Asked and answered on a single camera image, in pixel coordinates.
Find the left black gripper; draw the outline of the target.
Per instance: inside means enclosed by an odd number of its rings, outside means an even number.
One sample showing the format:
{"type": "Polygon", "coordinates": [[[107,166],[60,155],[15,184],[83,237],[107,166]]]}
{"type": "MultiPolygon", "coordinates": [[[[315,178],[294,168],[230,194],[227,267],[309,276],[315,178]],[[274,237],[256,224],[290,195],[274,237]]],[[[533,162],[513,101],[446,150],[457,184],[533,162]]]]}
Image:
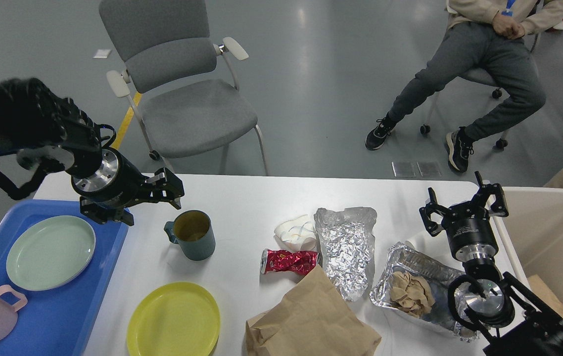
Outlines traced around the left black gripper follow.
{"type": "Polygon", "coordinates": [[[91,176],[72,181],[80,196],[80,212],[98,224],[114,221],[133,226],[133,215],[126,208],[161,201],[180,210],[185,196],[184,183],[170,169],[162,167],[145,176],[113,148],[101,149],[101,165],[91,176]]]}

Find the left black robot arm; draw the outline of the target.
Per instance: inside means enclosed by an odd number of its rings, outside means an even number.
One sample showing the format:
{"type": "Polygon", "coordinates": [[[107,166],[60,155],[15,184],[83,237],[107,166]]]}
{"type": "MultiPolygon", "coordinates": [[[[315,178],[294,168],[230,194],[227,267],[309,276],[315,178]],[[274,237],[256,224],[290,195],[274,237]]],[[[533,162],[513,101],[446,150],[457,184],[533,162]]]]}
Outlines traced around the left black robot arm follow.
{"type": "Polygon", "coordinates": [[[179,209],[182,181],[167,168],[143,175],[112,146],[115,139],[112,126],[94,123],[39,79],[0,83],[0,188],[13,200],[37,191],[49,174],[66,172],[82,214],[99,224],[132,226],[128,208],[141,203],[179,209]],[[103,129],[112,134],[102,136],[103,129]]]}

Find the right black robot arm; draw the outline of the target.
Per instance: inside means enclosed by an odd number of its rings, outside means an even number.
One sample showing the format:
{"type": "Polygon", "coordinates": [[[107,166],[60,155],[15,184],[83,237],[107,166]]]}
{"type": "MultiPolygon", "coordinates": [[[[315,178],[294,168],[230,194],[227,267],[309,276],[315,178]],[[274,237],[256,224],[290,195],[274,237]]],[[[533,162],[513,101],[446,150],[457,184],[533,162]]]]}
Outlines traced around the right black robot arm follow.
{"type": "Polygon", "coordinates": [[[485,337],[487,356],[563,356],[562,316],[496,266],[499,246],[490,219],[509,215],[505,193],[479,172],[475,176],[479,189],[471,200],[445,207],[429,188],[420,208],[428,234],[446,232],[450,253],[464,268],[447,289],[450,314],[485,337]]]}

